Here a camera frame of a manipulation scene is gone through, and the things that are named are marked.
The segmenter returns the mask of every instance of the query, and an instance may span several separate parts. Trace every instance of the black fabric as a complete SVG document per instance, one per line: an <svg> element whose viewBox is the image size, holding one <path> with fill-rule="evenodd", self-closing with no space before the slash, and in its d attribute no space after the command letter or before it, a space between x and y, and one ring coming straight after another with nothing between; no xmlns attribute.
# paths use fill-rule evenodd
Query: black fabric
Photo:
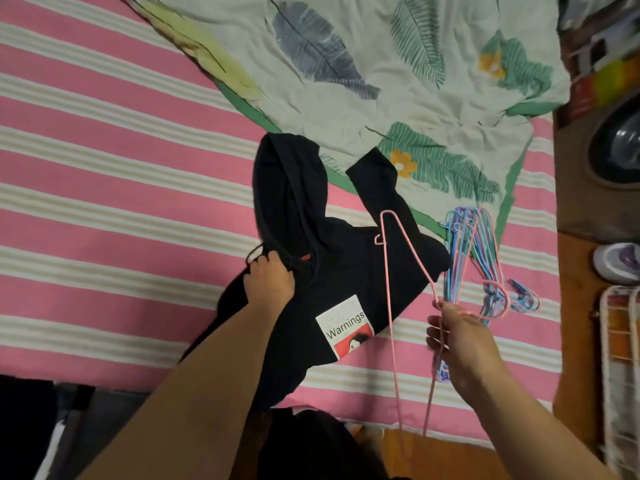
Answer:
<svg viewBox="0 0 640 480"><path fill-rule="evenodd" d="M0 376L4 478L32 480L47 453L58 406L52 381Z"/></svg>
<svg viewBox="0 0 640 480"><path fill-rule="evenodd" d="M379 227L354 227L325 217L327 176L318 145L301 136L268 134L260 143L253 170L253 199L263 253L276 250L294 272L296 292L276 323L267 346L253 411L266 411L283 400L309 367L336 361L316 316L357 295L378 333L388 325L383 247L374 243ZM420 260L434 280L451 258L445 247L420 233L409 206L396 192L397 172L374 148L347 171L365 208L380 225L380 211L400 218ZM391 216L385 217L391 288L396 318L428 281ZM247 304L245 269L218 302L214 322L185 352Z"/></svg>
<svg viewBox="0 0 640 480"><path fill-rule="evenodd" d="M274 410L258 480L388 480L385 467L340 421L322 411Z"/></svg>

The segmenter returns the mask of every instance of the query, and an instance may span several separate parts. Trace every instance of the black hoodie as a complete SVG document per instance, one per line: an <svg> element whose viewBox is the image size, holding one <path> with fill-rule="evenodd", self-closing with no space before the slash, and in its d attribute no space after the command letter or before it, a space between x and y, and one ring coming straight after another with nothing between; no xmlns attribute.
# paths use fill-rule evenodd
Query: black hoodie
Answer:
<svg viewBox="0 0 640 480"><path fill-rule="evenodd" d="M451 263L445 247L418 230L409 206L396 192L396 169L377 148L347 170L377 227L354 227L325 217L327 176L318 149L302 136L267 134L255 158L253 202L262 252L278 252L293 270L296 291L271 334L254 411L266 411L283 400L302 382L309 367L336 362L337 354L320 329L318 315L356 295L373 331L387 327L383 249L374 243L382 210L396 212L432 279L437 280ZM391 310L396 318L428 281L393 217L385 217L385 230ZM222 293L216 319L184 356L247 304L243 286L247 272Z"/></svg>

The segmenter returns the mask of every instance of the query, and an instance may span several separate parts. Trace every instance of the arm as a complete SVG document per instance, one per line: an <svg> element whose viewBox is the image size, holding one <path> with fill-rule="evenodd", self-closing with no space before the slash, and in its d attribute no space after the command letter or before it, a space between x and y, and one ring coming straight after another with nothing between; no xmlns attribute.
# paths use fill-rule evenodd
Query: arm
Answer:
<svg viewBox="0 0 640 480"><path fill-rule="evenodd" d="M429 317L427 343L440 349L440 317ZM442 358L456 391L474 409L508 472L526 480L613 480L553 414L517 382L489 329L451 303L442 305Z"/></svg>
<svg viewBox="0 0 640 480"><path fill-rule="evenodd" d="M249 304L171 372L80 480L229 477L271 331L294 291L277 252L250 269Z"/></svg>

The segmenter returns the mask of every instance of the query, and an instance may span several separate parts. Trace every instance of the yellow flower print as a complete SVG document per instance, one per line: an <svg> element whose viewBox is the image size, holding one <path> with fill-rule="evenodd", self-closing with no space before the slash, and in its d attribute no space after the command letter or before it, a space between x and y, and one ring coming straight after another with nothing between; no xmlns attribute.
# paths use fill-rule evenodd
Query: yellow flower print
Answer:
<svg viewBox="0 0 640 480"><path fill-rule="evenodd" d="M403 153L396 149L391 152L391 163L402 178L409 178L411 174L418 170L418 162L414 162L411 153Z"/></svg>
<svg viewBox="0 0 640 480"><path fill-rule="evenodd" d="M478 69L489 72L497 79L504 79L506 75L501 64L502 51L498 50L495 54L480 53Z"/></svg>

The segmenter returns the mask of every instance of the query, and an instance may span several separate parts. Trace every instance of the hand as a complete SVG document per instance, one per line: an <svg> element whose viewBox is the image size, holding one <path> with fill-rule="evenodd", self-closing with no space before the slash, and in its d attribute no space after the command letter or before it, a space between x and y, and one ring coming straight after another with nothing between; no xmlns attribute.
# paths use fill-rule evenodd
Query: hand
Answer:
<svg viewBox="0 0 640 480"><path fill-rule="evenodd" d="M443 301L434 306L442 311L442 317L428 318L432 326L427 328L427 345L436 353L440 344L444 345L442 359L449 366L451 383L462 399L474 407L479 394L495 380L510 377L510 373L484 323L453 303Z"/></svg>
<svg viewBox="0 0 640 480"><path fill-rule="evenodd" d="M293 273L284 267L277 251L252 261L243 282L249 305L274 320L293 297Z"/></svg>

